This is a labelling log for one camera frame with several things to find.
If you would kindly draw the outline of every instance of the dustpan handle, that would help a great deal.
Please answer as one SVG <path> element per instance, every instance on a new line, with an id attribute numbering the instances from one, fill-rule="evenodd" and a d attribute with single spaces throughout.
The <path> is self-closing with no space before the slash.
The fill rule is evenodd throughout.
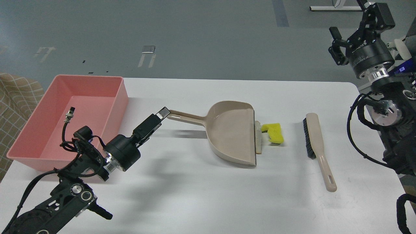
<path id="1" fill-rule="evenodd" d="M 200 126 L 205 126 L 205 120 L 204 117 L 197 116 L 197 115 L 191 115 L 188 113 L 176 111 L 176 110 L 170 110 L 170 114 L 168 115 L 168 119 L 185 122 L 189 124 L 196 124 Z"/>

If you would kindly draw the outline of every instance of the yellow sponge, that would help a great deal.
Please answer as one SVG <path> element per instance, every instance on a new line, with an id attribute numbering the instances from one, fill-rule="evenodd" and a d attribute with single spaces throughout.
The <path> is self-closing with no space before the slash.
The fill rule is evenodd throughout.
<path id="1" fill-rule="evenodd" d="M 276 143 L 276 144 L 281 144 L 284 142 L 283 136 L 282 136 L 282 130 L 280 128 L 280 124 L 276 123 L 276 124 L 263 124 L 261 126 L 261 131 L 265 132 L 267 131 L 267 133 L 269 134 L 270 137 L 270 142 L 272 143 Z"/>

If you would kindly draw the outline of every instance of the gray floor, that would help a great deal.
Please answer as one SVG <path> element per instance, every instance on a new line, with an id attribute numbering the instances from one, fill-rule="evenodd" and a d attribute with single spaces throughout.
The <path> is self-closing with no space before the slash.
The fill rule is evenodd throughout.
<path id="1" fill-rule="evenodd" d="M 416 2 L 380 2 L 389 4 L 396 21 L 394 29 L 382 34 L 383 40 L 405 35 Z M 327 49 L 332 41 L 328 28 L 338 26 L 346 38 L 358 27 L 362 13 L 309 11 L 311 5 L 331 4 L 0 1 L 0 71 L 36 79 L 45 89 L 58 74 L 341 81 L 360 86 L 366 81 L 357 80 L 349 65 L 336 66 Z M 144 45 L 156 46 L 153 66 L 152 55 L 146 55 L 138 67 Z"/>

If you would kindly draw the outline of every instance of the dustpan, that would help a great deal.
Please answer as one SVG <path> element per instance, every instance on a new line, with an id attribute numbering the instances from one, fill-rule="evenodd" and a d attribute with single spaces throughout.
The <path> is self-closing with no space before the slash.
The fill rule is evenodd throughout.
<path id="1" fill-rule="evenodd" d="M 204 126 L 212 151 L 220 158 L 256 165 L 254 109 L 245 102 L 215 103 L 207 115 L 170 110 L 168 119 Z"/>

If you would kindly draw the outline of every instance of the robotic arm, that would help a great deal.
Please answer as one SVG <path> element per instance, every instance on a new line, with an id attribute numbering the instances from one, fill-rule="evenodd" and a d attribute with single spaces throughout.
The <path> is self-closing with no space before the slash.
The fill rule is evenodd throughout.
<path id="1" fill-rule="evenodd" d="M 394 169 L 397 174 L 415 175 L 415 73 L 388 72 L 394 59 L 380 34 L 393 28 L 395 23 L 387 4 L 358 2 L 364 12 L 359 28 L 347 40 L 343 40 L 338 28 L 330 27 L 334 40 L 328 51 L 337 65 L 350 64 L 357 78 L 367 78 L 371 84 L 371 94 L 381 97 L 375 100 L 369 94 L 363 95 L 353 105 L 358 108 L 359 120 L 381 133 L 386 150 L 383 155 L 385 163 L 379 164 Z M 341 51 L 342 47 L 345 48 L 345 54 Z M 365 120 L 364 106 L 370 107 L 374 123 Z"/>
<path id="2" fill-rule="evenodd" d="M 65 120 L 66 125 L 73 117 L 75 108 L 71 108 Z M 106 219 L 113 215 L 97 205 L 97 197 L 92 188 L 82 181 L 82 177 L 98 175 L 106 181 L 109 174 L 119 168 L 126 171 L 140 158 L 138 147 L 146 142 L 153 132 L 161 126 L 170 111 L 164 107 L 158 113 L 151 114 L 145 121 L 133 130 L 130 137 L 117 135 L 107 145 L 102 140 L 106 156 L 90 143 L 93 139 L 92 131 L 84 126 L 74 133 L 72 142 L 65 141 L 61 146 L 72 152 L 77 152 L 75 159 L 62 169 L 54 169 L 37 176 L 23 194 L 18 209 L 2 232 L 2 234 L 55 234 L 63 228 L 73 217 L 88 209 Z M 34 209 L 23 213 L 19 217 L 20 208 L 35 184 L 45 175 L 57 173 L 59 184 L 50 193 L 51 197 L 37 205 Z"/>

